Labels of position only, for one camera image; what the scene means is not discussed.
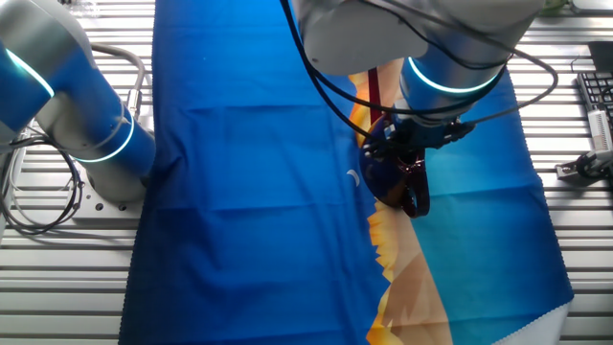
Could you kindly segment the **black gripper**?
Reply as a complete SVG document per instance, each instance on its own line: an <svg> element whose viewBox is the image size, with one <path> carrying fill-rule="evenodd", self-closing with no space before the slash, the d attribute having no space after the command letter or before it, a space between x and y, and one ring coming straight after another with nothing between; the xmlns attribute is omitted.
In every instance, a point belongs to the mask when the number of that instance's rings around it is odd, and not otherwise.
<svg viewBox="0 0 613 345"><path fill-rule="evenodd" d="M424 164L425 151L465 138L476 125L472 122L428 121L413 115L393 115L395 132L391 140L366 139L361 146L365 158L384 160L390 157L399 166Z"/></svg>

